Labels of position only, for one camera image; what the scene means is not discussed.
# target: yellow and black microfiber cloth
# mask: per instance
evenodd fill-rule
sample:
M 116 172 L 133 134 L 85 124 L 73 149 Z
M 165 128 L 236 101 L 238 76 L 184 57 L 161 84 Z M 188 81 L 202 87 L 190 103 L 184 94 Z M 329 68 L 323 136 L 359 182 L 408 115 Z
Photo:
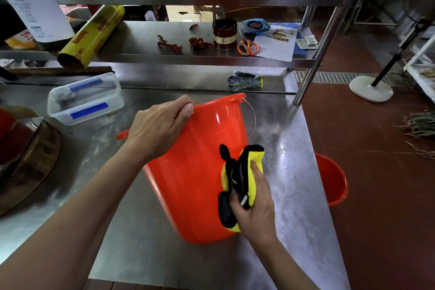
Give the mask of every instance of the yellow and black microfiber cloth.
M 263 172 L 261 159 L 264 156 L 264 148 L 260 145 L 247 145 L 237 160 L 231 158 L 226 145 L 220 145 L 219 151 L 220 156 L 225 161 L 220 175 L 224 191 L 219 194 L 219 219 L 225 228 L 233 232 L 240 232 L 236 217 L 229 204 L 230 194 L 233 189 L 236 191 L 239 202 L 245 210 L 253 206 L 256 187 L 251 170 L 251 161 L 255 161 L 260 171 Z

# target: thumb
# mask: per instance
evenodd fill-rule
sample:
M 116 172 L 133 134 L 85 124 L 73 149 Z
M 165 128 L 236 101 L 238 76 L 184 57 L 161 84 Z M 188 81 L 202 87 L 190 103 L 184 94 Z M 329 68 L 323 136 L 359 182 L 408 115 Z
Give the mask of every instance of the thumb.
M 176 133 L 180 133 L 183 129 L 184 125 L 188 122 L 193 113 L 193 104 L 188 103 L 178 113 L 177 117 L 174 120 L 174 124 L 172 125 Z
M 234 215 L 236 216 L 237 221 L 239 218 L 244 218 L 244 216 L 248 213 L 243 206 L 240 204 L 239 199 L 235 191 L 232 191 L 230 195 L 230 207 L 233 210 Z

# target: forearm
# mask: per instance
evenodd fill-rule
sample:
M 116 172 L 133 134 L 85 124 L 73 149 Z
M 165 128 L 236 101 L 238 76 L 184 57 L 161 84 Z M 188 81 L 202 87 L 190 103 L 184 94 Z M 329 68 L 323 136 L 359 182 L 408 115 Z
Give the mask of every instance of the forearm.
M 117 206 L 140 169 L 140 163 L 121 148 L 6 259 L 0 266 L 0 288 L 80 289 Z
M 253 249 L 278 290 L 319 290 L 278 239 Z

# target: red bucket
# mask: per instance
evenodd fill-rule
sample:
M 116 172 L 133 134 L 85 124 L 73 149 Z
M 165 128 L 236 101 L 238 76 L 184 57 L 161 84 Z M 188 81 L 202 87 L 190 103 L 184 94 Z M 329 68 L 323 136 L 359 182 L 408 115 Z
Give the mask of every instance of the red bucket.
M 195 106 L 172 148 L 144 166 L 166 215 L 188 242 L 213 242 L 235 234 L 219 219 L 225 163 L 219 146 L 226 145 L 237 158 L 248 145 L 239 106 L 245 96 L 238 93 Z
M 346 175 L 340 166 L 329 157 L 315 155 L 328 205 L 338 205 L 348 196 Z

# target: metal wire handle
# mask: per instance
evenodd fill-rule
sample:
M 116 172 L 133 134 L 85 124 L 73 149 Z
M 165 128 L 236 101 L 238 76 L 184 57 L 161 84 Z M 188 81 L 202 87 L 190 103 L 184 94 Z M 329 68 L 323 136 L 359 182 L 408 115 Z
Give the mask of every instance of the metal wire handle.
M 255 128 L 255 123 L 257 123 L 257 117 L 255 116 L 255 110 L 253 109 L 253 107 L 249 104 L 248 101 L 246 101 L 245 98 L 242 98 L 243 101 L 245 101 L 247 103 L 247 105 L 252 109 L 252 112 L 254 113 L 254 126 L 252 127 L 252 130 L 249 132 L 249 134 L 247 136 L 250 136 L 251 133 L 254 131 Z

